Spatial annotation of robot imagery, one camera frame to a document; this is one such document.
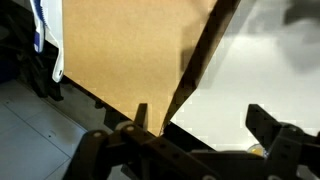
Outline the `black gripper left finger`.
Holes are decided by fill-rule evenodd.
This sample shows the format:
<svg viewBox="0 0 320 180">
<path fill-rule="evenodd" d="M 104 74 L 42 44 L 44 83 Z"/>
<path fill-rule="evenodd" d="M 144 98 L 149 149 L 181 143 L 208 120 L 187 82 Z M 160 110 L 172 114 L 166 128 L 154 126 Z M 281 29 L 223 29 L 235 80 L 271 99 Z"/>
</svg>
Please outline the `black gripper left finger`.
<svg viewBox="0 0 320 180">
<path fill-rule="evenodd" d="M 109 117 L 118 122 L 115 131 L 86 132 L 63 180 L 107 180 L 118 165 L 131 180 L 220 180 L 217 172 L 192 155 L 211 151 L 208 145 L 173 123 L 160 136 L 147 131 L 145 103 L 132 120 L 115 113 Z"/>
</svg>

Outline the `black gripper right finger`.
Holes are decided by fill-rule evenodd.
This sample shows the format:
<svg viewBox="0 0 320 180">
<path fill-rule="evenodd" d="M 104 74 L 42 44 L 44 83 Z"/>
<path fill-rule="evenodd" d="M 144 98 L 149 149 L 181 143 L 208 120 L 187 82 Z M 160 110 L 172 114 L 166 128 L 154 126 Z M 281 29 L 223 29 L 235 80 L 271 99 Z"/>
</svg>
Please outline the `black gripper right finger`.
<svg viewBox="0 0 320 180">
<path fill-rule="evenodd" d="M 320 176 L 320 135 L 312 136 L 290 123 L 277 121 L 258 104 L 249 104 L 245 125 L 267 151 L 264 172 L 272 180 L 301 180 L 300 165 Z"/>
</svg>

